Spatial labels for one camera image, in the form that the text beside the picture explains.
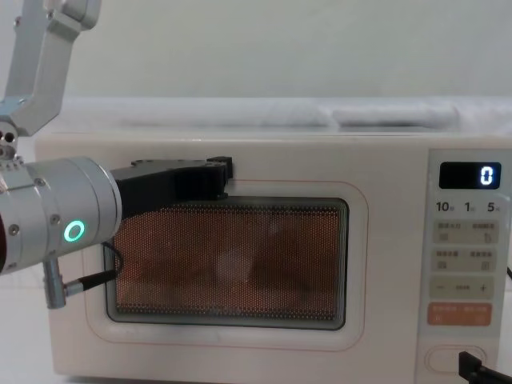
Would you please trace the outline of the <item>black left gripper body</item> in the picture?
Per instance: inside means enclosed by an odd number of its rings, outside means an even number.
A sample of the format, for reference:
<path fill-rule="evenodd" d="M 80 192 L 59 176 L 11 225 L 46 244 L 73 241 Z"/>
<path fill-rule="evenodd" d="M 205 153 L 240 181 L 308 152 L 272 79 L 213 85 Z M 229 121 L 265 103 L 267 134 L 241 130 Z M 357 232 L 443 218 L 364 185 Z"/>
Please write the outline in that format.
<path fill-rule="evenodd" d="M 169 207 L 179 201 L 175 178 L 182 174 L 206 174 L 204 160 L 137 160 L 130 166 L 112 170 L 121 201 L 122 217 Z"/>

